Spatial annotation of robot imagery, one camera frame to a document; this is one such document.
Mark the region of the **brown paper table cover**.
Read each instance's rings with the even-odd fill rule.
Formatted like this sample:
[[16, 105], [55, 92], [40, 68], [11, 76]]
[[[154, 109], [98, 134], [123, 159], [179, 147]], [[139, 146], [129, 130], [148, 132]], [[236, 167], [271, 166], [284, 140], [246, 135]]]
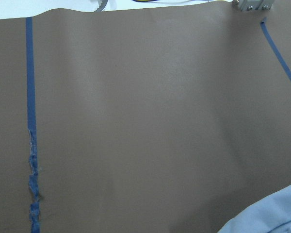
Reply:
[[40, 231], [215, 233], [291, 184], [291, 0], [32, 19]]

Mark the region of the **silver claw grabber tool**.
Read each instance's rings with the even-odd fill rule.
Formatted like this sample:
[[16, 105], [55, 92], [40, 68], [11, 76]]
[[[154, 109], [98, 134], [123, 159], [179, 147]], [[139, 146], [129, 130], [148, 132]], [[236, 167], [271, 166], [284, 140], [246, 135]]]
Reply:
[[94, 12], [102, 12], [106, 8], [108, 4], [108, 0], [98, 0], [98, 8], [94, 10]]

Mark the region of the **aluminium frame post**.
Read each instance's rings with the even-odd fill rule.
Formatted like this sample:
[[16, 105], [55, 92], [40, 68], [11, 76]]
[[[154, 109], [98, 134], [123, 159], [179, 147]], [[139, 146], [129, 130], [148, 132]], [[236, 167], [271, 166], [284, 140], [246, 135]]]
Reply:
[[240, 11], [269, 10], [275, 0], [233, 0], [232, 3]]

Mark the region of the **light blue t-shirt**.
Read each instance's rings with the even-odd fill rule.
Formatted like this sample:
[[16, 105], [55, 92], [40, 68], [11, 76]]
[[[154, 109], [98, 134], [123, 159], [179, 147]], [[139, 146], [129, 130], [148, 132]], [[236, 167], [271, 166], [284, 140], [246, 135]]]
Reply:
[[291, 185], [248, 206], [220, 233], [291, 233]]

